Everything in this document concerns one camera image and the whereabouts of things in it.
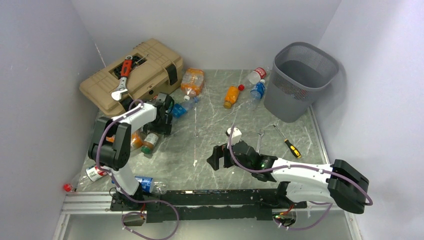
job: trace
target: yellow and black screwdriver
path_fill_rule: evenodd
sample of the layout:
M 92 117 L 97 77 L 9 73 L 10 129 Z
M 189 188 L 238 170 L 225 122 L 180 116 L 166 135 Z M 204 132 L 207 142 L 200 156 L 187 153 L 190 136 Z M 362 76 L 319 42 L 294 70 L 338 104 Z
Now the yellow and black screwdriver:
M 290 149 L 291 154 L 293 154 L 293 156 L 295 156 L 296 158 L 300 159 L 302 157 L 301 152 L 293 145 L 290 143 L 290 141 L 287 139 L 287 137 L 285 137 L 280 130 L 277 128 L 276 125 L 274 125 L 274 128 L 277 129 L 278 133 L 281 135 L 281 137 L 284 139 L 285 144 L 288 146 L 288 148 Z

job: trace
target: blue label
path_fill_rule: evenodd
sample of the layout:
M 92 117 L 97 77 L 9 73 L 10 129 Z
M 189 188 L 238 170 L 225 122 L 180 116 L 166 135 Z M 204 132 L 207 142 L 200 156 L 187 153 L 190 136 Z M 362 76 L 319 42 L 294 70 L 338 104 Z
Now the blue label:
M 135 179 L 140 182 L 143 191 L 150 193 L 153 177 L 135 176 Z
M 252 88 L 252 90 L 250 90 L 250 92 L 252 91 L 257 91 L 260 94 L 260 98 L 262 98 L 264 96 L 265 93 L 265 85 L 263 82 L 258 82 L 256 83 L 256 85 Z
M 172 115 L 177 119 L 180 118 L 182 115 L 184 115 L 186 112 L 187 110 L 184 109 L 184 107 L 182 107 L 178 103 L 173 106 Z

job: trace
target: white wall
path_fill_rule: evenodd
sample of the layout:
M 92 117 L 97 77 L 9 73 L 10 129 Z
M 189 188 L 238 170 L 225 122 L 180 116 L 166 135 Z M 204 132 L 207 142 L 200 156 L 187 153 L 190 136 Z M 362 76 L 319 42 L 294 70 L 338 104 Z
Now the white wall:
M 203 69 L 254 69 L 292 42 L 317 45 L 340 1 L 72 0 L 107 65 L 156 38 Z
M 70 1 L 1 1 L 0 239 L 52 239 L 97 112 L 78 86 L 101 67 Z
M 424 238 L 424 3 L 343 0 L 319 47 L 346 79 L 316 102 L 330 159 L 369 178 L 375 204 L 357 216 L 374 239 Z

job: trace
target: trash bin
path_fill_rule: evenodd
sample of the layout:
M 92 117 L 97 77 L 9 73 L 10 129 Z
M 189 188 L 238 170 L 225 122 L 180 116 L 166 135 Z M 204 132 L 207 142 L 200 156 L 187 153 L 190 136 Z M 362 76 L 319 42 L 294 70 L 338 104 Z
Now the trash bin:
M 273 61 L 264 105 L 286 123 L 302 116 L 339 72 L 338 62 L 321 49 L 294 42 Z

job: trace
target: tan toolbox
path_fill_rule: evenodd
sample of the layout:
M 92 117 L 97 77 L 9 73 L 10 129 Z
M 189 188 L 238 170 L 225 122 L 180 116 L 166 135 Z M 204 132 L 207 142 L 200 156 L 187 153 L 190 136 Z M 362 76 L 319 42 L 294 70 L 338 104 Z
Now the tan toolbox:
M 111 94 L 119 85 L 122 64 L 128 55 L 132 56 L 132 69 L 126 81 L 128 94 L 118 102 Z M 182 69 L 183 58 L 152 38 L 84 80 L 79 90 L 104 114 L 113 117 L 123 114 L 135 99 L 150 100 L 158 93 L 172 93 L 181 85 Z

